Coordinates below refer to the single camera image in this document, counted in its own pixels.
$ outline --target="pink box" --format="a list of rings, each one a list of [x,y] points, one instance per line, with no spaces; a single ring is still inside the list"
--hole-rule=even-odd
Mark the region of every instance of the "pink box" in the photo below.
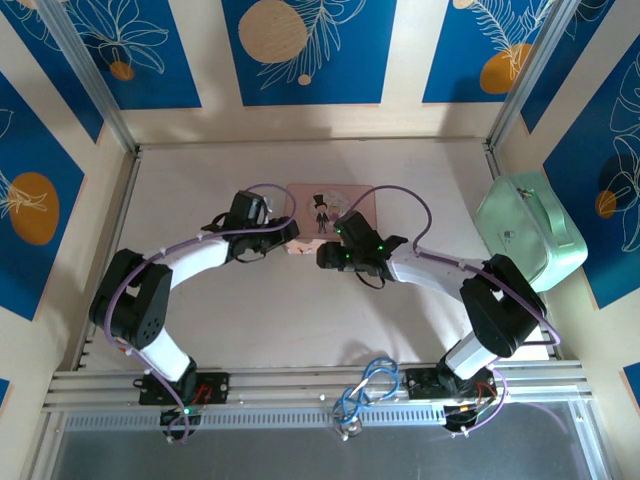
[[[316,185],[297,183],[287,185],[296,197],[295,215],[300,236],[286,245],[292,254],[315,254],[327,240],[339,241],[340,236],[333,228],[334,222],[347,213],[370,185]],[[367,195],[356,208],[367,219],[372,228],[377,228],[375,193]],[[287,197],[285,212],[291,215],[293,204]]]

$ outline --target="metal grate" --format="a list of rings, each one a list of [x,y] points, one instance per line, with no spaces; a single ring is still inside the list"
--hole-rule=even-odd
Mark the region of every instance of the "metal grate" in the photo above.
[[[378,406],[361,417],[364,426],[443,425],[444,409],[432,405]],[[65,431],[144,431],[159,429],[157,412],[73,413]],[[331,427],[331,413],[323,408],[210,410],[202,414],[198,429],[240,430],[258,428]]]

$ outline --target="mint green bag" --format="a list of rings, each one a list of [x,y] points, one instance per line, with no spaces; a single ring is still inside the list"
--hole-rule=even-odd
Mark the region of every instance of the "mint green bag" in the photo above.
[[[475,224],[491,254],[513,260],[536,292],[557,285],[587,259],[587,245],[540,172],[499,177]]]

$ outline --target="cartoon figure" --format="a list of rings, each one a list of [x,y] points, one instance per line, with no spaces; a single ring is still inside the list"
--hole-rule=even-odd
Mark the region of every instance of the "cartoon figure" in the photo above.
[[[329,217],[327,216],[327,204],[324,203],[324,195],[318,194],[313,196],[315,202],[316,223],[318,224],[318,233],[327,233],[327,223],[329,223]]]
[[[336,220],[340,218],[340,205],[331,205],[329,207],[329,221],[331,224],[336,223]]]

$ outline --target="blue cable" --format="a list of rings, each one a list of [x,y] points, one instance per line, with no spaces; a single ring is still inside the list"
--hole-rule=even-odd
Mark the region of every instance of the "blue cable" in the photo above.
[[[369,409],[375,402],[380,400],[389,400],[393,397],[400,388],[399,371],[400,369],[398,368],[398,364],[389,357],[379,357],[369,363],[367,368],[364,369],[360,385],[365,381],[368,382],[375,375],[384,373],[393,379],[393,388],[375,400],[371,400],[371,398],[366,394],[366,385],[362,385],[353,397],[351,395],[358,387],[347,388],[338,401],[333,405],[334,421],[338,425],[348,425],[356,419],[362,410]]]

